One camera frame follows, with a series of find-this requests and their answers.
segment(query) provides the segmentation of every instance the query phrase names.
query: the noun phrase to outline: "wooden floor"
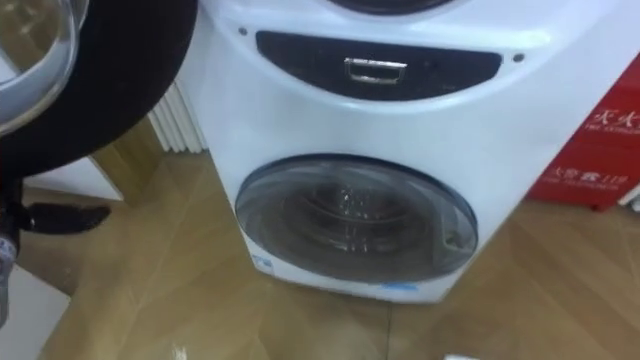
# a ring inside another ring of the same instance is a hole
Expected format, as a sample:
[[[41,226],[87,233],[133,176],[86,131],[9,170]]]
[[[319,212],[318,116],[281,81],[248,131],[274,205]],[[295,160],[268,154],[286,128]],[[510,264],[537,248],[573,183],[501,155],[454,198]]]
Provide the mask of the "wooden floor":
[[[213,166],[172,157],[139,206],[22,255],[74,292],[47,360],[640,359],[640,217],[624,209],[524,203],[445,302],[391,306],[254,271]]]

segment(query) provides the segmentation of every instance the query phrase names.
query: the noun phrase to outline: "washer label sticker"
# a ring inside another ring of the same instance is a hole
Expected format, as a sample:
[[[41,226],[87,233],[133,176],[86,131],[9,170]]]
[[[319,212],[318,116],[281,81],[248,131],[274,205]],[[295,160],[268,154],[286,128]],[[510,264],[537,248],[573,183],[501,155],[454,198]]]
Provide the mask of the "washer label sticker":
[[[397,290],[397,291],[418,291],[418,287],[412,284],[403,283],[389,283],[383,284],[382,288],[385,290]]]
[[[251,254],[251,260],[253,260],[253,265],[256,269],[263,273],[273,275],[273,264],[271,263],[271,260],[253,254]]]

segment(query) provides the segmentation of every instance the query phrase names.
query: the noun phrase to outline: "white radiator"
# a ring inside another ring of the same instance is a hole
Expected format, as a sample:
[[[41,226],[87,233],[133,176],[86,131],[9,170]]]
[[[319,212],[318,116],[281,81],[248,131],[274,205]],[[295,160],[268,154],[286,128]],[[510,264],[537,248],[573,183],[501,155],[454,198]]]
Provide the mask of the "white radiator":
[[[149,113],[149,119],[165,151],[199,153],[207,149],[186,91],[173,83]]]

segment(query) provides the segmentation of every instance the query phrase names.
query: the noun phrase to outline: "black panel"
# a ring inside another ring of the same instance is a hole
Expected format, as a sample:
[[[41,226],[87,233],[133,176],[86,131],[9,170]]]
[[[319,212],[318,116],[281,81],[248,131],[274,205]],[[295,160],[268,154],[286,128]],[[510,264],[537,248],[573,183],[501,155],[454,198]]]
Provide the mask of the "black panel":
[[[324,90],[365,100],[408,101],[454,93],[490,80],[502,64],[500,54],[489,52],[269,31],[256,37],[260,53],[287,73]]]
[[[345,8],[374,15],[411,14],[453,0],[330,0]]]

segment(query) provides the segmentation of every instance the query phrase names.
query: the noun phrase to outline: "black control panel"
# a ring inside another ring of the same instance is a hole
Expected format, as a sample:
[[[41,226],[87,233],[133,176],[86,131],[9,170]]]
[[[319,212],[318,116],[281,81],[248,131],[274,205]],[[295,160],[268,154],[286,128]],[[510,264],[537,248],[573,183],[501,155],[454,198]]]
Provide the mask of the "black control panel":
[[[258,50],[296,78],[356,99],[433,98],[492,79],[497,53],[380,44],[271,31],[256,34]]]

